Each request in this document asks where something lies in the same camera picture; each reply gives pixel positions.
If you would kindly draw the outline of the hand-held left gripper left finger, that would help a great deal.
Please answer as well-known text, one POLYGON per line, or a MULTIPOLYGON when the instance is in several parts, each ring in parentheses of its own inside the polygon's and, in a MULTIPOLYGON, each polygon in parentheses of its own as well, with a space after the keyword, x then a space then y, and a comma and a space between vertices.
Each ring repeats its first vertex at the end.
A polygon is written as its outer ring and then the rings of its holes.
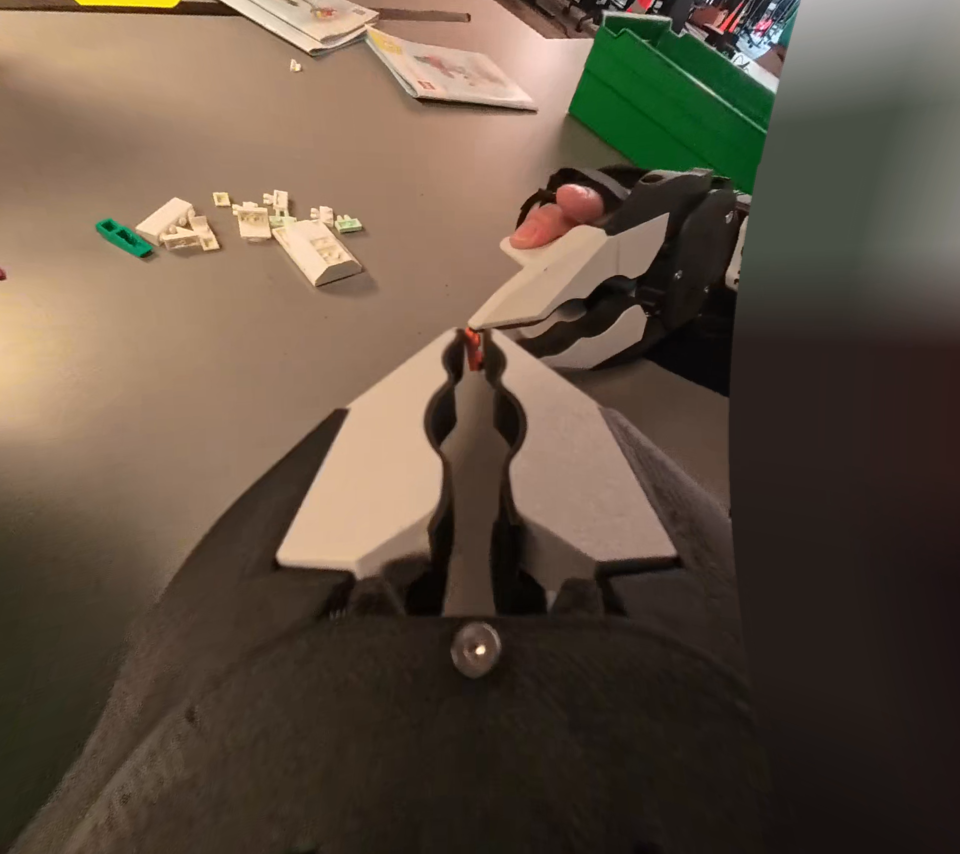
POLYGON ((462 332, 449 330, 348 405, 276 551, 278 566, 363 580, 397 560, 430 558, 461 378, 462 332))

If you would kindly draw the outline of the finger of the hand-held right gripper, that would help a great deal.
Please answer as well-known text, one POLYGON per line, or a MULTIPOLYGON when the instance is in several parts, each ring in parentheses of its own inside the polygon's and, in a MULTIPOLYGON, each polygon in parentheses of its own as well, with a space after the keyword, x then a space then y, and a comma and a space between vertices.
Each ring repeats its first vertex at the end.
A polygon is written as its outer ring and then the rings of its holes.
POLYGON ((603 283, 516 328, 515 342, 554 370, 593 370, 639 344, 648 320, 638 283, 603 283))
POLYGON ((609 280, 641 277, 665 241, 668 222, 664 212, 616 234, 599 226, 573 228, 529 252, 520 271, 474 312, 467 326, 485 331, 533 325, 564 304, 587 299, 609 280))

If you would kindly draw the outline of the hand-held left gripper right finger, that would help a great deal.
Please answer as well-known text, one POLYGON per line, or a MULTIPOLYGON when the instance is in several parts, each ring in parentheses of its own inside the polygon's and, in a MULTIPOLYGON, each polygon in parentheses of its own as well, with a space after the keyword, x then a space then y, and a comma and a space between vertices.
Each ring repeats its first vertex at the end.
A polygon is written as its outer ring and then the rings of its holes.
POLYGON ((496 608, 548 608, 568 582, 679 563, 593 398, 501 332, 485 334, 485 376, 508 446, 490 540, 496 608))

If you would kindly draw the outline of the pile of white lego pieces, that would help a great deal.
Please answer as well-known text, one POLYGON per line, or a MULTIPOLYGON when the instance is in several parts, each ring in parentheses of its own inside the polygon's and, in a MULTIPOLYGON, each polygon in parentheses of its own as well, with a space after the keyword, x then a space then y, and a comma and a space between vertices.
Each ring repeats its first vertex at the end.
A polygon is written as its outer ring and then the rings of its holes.
MULTIPOLYGON (((294 217, 290 209, 289 193, 284 190, 264 192, 260 201, 235 202, 226 191, 211 195, 213 206, 227 210, 234 218, 239 237, 252 244, 273 240, 269 223, 270 214, 285 212, 294 217)), ((333 224, 329 208, 311 208, 307 221, 333 224)), ((134 231, 152 247, 168 251, 193 251, 210 253, 220 250, 221 244, 210 219, 191 202, 174 197, 157 208, 134 227, 134 231)))

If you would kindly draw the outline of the dark green lego piece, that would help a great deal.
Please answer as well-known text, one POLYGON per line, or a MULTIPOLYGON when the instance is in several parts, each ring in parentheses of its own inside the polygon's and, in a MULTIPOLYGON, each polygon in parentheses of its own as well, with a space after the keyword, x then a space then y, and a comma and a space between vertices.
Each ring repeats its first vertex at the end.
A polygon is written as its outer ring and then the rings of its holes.
POLYGON ((94 225, 97 234, 123 252, 138 260, 146 260, 154 255, 154 248, 150 242, 139 236, 138 233, 113 218, 104 218, 94 225))

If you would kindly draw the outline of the large white sloped lego brick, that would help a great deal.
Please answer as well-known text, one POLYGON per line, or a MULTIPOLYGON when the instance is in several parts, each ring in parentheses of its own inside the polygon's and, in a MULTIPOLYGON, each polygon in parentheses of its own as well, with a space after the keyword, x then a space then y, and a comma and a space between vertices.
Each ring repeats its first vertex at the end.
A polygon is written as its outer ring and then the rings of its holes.
POLYGON ((271 235, 314 288, 364 272, 360 261, 322 221, 293 220, 272 228, 271 235))

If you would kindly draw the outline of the person's right hand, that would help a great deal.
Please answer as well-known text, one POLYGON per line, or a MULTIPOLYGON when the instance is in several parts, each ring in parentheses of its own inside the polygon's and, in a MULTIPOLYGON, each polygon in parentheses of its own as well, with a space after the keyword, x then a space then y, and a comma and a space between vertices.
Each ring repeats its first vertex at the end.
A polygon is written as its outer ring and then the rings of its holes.
POLYGON ((575 227, 603 223, 647 174, 648 169, 632 164, 562 167, 524 201, 510 249, 544 248, 575 227))

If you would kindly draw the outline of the green plastic bin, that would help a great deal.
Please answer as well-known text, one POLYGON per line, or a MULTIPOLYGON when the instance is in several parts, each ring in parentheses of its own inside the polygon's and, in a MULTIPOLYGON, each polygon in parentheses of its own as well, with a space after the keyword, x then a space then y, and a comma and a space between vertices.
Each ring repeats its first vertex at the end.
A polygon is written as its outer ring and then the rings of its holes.
POLYGON ((568 113, 639 168, 753 193, 776 92, 661 16, 606 12, 568 113))

